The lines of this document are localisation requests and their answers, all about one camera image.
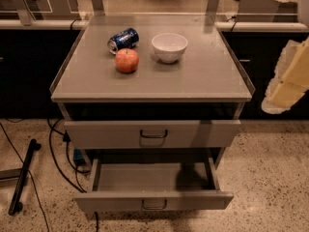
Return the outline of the blue soda can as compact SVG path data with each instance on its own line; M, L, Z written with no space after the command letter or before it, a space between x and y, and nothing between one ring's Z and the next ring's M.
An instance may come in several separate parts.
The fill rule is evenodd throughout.
M107 46L112 54L116 54L123 48L135 48L139 43L139 35L133 28L127 28L126 30L112 36Z

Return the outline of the grey drawer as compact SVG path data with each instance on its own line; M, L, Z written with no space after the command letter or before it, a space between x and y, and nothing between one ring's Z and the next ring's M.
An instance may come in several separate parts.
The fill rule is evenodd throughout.
M75 196L85 212L224 210L212 159L200 162L108 162L95 159L90 185Z
M229 147L239 120L68 121L77 149L211 148Z

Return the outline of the white horizontal rail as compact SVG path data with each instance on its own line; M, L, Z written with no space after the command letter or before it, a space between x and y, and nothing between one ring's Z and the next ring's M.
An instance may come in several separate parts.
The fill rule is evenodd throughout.
M1 30L80 30L86 28L89 22L87 20L39 20L31 25L24 26L19 20L0 20ZM283 23L283 22L216 22L215 26L221 31L231 32L292 32L309 33L309 28L301 23Z

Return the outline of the red apple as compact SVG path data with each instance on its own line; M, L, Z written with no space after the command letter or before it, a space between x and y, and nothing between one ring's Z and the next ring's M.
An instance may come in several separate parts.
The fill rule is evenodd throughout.
M137 70L139 56L133 49L120 49L115 56L117 69L122 73L133 73Z

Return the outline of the black floor bar stand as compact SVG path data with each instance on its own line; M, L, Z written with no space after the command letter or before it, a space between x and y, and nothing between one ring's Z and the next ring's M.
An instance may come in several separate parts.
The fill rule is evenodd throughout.
M25 156L25 160L22 164L21 171L15 186L14 195L11 201L11 205L8 211L10 216L13 216L17 212L20 212L23 208L22 203L20 202L20 197L25 185L27 178L27 173L32 161L32 157L35 151L38 151L41 148L41 144L37 142L36 139L32 139L29 143L28 150Z

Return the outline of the grey drawer cabinet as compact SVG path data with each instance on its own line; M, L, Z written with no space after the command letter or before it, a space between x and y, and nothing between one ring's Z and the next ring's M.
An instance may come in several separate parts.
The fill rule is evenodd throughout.
M118 71L106 46L109 38L129 27L140 42L138 68ZM163 33L184 36L184 55L168 64L154 53L152 39ZM51 88L68 121L238 120L254 88L231 56L218 30L201 15L95 16L77 42L70 61ZM133 148L86 150L211 151L220 161L227 147Z

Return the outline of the white bowl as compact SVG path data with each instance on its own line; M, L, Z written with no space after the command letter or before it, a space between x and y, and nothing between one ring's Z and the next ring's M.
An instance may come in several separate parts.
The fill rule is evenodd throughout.
M152 39L154 55L163 63L174 63L185 53L187 39L176 33L163 33Z

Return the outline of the grey top drawer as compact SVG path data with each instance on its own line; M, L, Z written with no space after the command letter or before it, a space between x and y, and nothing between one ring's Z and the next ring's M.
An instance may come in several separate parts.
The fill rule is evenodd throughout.
M239 120L68 121L77 149L211 148L229 147Z

